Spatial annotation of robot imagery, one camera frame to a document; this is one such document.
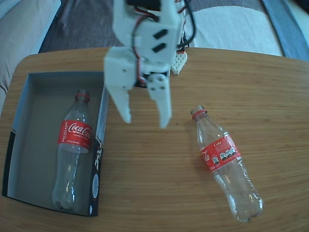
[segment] plastic bottle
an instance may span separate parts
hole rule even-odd
[[[88,109],[89,93],[80,89],[75,99],[60,127],[52,199],[55,208],[71,212],[77,212],[81,208],[82,156],[89,152],[92,131]]]
[[[255,190],[244,162],[228,132],[202,107],[191,111],[197,123],[199,149],[213,177],[224,191],[233,216],[248,222],[259,216],[263,200]]]

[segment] wooden table surface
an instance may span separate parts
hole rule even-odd
[[[17,67],[0,119],[0,174],[29,72],[100,71],[105,48],[33,55]],[[132,124],[108,113],[99,216],[80,217],[0,197],[2,232],[309,231],[309,63],[254,53],[188,49],[171,76],[173,118],[159,129],[145,89],[131,92]],[[202,104],[240,149],[265,202],[248,224],[233,219],[200,159],[190,110]]]

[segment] coke logo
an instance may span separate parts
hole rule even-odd
[[[81,134],[82,136],[90,139],[91,137],[91,128],[90,127],[80,127],[77,123],[72,123],[68,129],[69,132]]]
[[[221,144],[222,144],[222,142],[220,141],[220,142],[215,143],[214,146],[216,147],[216,146],[219,146]]]

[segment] sofa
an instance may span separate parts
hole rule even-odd
[[[37,54],[60,0],[0,0],[0,114],[18,63]]]

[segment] cardboard box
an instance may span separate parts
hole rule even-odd
[[[98,215],[100,162],[109,95],[103,72],[49,72],[28,75],[16,111],[8,144],[2,195],[56,210],[52,191],[56,178],[56,148],[60,125],[80,88],[90,93],[93,122],[82,185],[89,196],[82,200],[82,216]]]

